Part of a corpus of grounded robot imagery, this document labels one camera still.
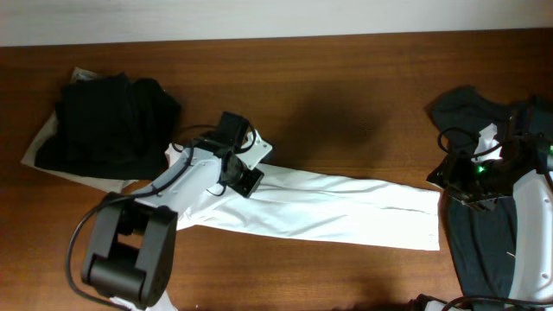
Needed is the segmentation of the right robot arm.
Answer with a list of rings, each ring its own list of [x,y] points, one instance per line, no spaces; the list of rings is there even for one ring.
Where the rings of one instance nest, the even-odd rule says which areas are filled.
[[[444,302],[420,295],[416,310],[465,310],[497,303],[504,310],[552,308],[552,142],[544,134],[507,136],[475,153],[448,151],[427,181],[476,211],[511,197],[517,211],[514,276],[506,298],[464,295]]]

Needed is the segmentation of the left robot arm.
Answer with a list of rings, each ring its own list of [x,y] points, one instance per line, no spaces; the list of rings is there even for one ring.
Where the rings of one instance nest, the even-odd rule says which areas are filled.
[[[224,112],[149,185],[133,194],[107,194],[85,216],[94,226],[82,282],[107,305],[122,298],[138,309],[155,306],[171,277],[180,216],[217,185],[249,198],[264,177],[258,164],[272,150],[246,118]]]

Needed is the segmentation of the white robot print t-shirt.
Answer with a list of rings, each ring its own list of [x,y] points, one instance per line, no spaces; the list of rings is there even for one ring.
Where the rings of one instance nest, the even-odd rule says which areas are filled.
[[[245,198],[230,188],[217,189],[219,161],[199,149],[182,181],[163,189],[189,153],[167,149],[166,154],[169,169],[138,194],[149,206],[177,212],[180,230],[202,225],[273,238],[440,248],[436,191],[260,164],[264,178]]]

